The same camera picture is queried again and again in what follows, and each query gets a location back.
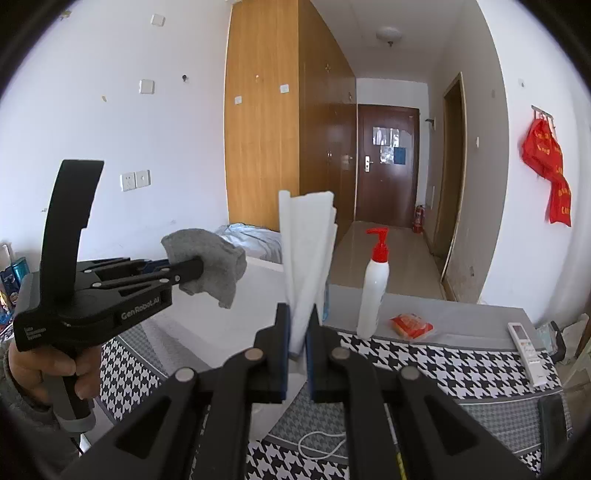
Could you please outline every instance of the door handle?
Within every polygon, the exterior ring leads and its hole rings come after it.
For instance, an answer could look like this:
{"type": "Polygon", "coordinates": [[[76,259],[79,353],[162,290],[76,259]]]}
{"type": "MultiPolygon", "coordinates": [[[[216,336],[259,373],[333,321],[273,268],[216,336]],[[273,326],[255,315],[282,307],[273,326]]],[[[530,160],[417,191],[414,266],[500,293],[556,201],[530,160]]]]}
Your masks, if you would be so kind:
{"type": "Polygon", "coordinates": [[[365,156],[365,172],[369,172],[369,164],[373,163],[370,159],[369,159],[369,155],[365,156]]]}

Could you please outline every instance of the fire extinguisher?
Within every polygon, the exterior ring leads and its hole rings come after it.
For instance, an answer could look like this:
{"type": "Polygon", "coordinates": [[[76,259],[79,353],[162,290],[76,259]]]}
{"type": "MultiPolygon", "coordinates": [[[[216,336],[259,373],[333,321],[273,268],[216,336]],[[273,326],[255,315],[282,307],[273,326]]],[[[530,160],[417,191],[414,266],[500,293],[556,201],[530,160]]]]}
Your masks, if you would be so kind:
{"type": "Polygon", "coordinates": [[[425,221],[425,206],[417,205],[414,211],[413,232],[423,233],[423,223],[425,221]]]}

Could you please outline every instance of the door frame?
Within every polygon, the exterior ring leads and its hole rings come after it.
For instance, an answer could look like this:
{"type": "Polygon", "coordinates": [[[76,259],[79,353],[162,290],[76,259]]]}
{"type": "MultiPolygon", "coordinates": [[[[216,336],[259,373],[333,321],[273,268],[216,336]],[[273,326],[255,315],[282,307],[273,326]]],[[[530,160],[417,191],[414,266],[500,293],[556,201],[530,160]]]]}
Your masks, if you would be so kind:
{"type": "Polygon", "coordinates": [[[418,162],[419,162],[419,154],[420,154],[420,144],[421,144],[421,111],[418,108],[407,107],[407,106],[393,106],[393,105],[379,105],[376,103],[358,103],[357,104],[357,179],[355,184],[355,215],[354,218],[357,220],[357,206],[359,201],[359,182],[361,181],[361,175],[365,172],[365,160],[361,160],[363,158],[361,149],[363,148],[363,130],[364,124],[361,114],[361,109],[363,107],[380,107],[391,112],[404,112],[404,113],[412,113],[414,118],[414,129],[415,129],[415,136],[414,136],[414,159],[413,159],[413,189],[411,190],[411,197],[415,204],[417,205],[417,190],[418,190],[418,162]]]}
{"type": "Polygon", "coordinates": [[[449,261],[452,257],[453,248],[456,245],[457,229],[460,224],[460,216],[462,214],[462,206],[464,204],[464,192],[465,192],[465,188],[466,188],[466,163],[467,163],[467,157],[468,157],[468,123],[467,123],[467,116],[466,116],[466,90],[465,90],[465,86],[464,86],[464,75],[462,72],[460,72],[457,74],[457,76],[453,79],[453,81],[451,82],[449,87],[447,87],[447,89],[443,93],[443,165],[441,167],[441,186],[440,186],[440,194],[439,194],[439,203],[437,206],[437,220],[435,222],[435,230],[433,233],[433,240],[434,241],[437,239],[438,234],[439,234],[439,229],[441,227],[441,202],[443,200],[443,193],[444,193],[444,187],[445,187],[443,180],[444,180],[444,174],[445,174],[445,166],[446,166],[446,163],[449,161],[449,159],[447,158],[447,149],[446,149],[448,140],[447,140],[447,135],[446,135],[447,108],[446,108],[446,103],[445,103],[445,97],[458,84],[460,85],[460,96],[462,98],[462,114],[464,117],[464,125],[463,125],[463,130],[464,130],[464,149],[463,150],[464,150],[464,152],[462,155],[462,157],[463,157],[462,158],[462,183],[460,186],[460,202],[459,202],[458,208],[457,208],[456,224],[453,229],[452,243],[450,244],[449,250],[447,252],[447,257],[445,260],[445,264],[443,266],[443,271],[441,272],[441,282],[442,283],[444,283],[445,275],[447,273],[447,268],[449,266],[449,261]]]}

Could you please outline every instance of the ceiling light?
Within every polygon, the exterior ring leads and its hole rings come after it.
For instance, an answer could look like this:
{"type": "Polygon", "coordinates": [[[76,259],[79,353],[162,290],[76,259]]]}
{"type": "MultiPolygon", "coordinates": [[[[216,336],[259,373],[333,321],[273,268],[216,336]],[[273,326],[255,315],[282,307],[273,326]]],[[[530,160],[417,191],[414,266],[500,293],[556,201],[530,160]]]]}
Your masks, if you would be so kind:
{"type": "Polygon", "coordinates": [[[402,39],[402,33],[400,33],[399,29],[394,27],[382,27],[375,33],[375,37],[392,46],[402,39]]]}

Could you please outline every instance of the white paper towel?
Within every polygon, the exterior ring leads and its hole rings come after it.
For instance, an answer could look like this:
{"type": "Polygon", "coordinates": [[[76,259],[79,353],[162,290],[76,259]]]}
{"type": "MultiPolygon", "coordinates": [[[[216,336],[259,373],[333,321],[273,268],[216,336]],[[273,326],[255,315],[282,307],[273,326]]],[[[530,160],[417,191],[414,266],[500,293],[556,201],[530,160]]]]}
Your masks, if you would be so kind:
{"type": "Polygon", "coordinates": [[[292,198],[279,192],[279,223],[285,272],[285,296],[291,311],[290,354],[298,356],[304,344],[312,308],[319,319],[324,289],[335,247],[336,209],[332,192],[292,198]]]}

